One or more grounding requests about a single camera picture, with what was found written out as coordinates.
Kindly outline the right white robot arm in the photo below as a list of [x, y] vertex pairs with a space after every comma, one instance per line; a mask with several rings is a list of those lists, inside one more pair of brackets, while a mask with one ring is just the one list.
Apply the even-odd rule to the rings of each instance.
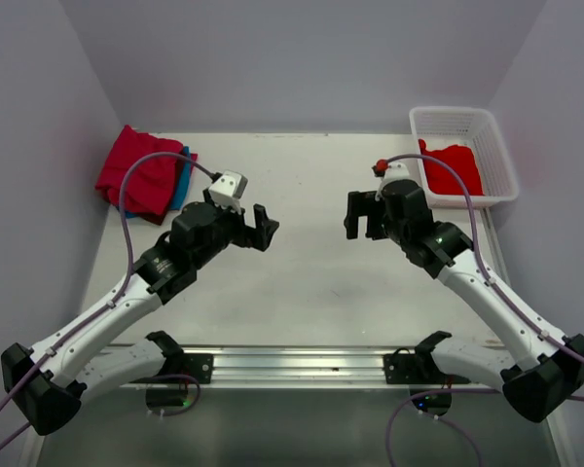
[[391, 181], [377, 192], [351, 192], [344, 220], [347, 238], [390, 239], [415, 266], [458, 295], [500, 338], [491, 350], [444, 331], [418, 343], [413, 353], [385, 357], [409, 382], [461, 377], [503, 394], [523, 418], [540, 422], [584, 383], [584, 336], [567, 336], [527, 306], [476, 259], [472, 239], [450, 222], [436, 221], [421, 187]]

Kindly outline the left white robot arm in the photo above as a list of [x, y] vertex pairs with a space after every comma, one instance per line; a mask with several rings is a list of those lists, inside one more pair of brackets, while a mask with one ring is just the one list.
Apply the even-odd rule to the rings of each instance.
[[253, 214], [255, 224], [248, 226], [243, 211], [220, 206], [210, 196], [187, 204], [170, 230], [95, 305], [52, 336], [30, 347], [14, 343], [2, 352], [5, 390], [37, 434], [62, 428], [102, 387], [157, 377], [175, 367], [180, 348], [165, 332], [147, 335], [117, 362], [96, 356], [190, 287], [199, 270], [228, 246], [266, 251], [279, 223], [261, 204]]

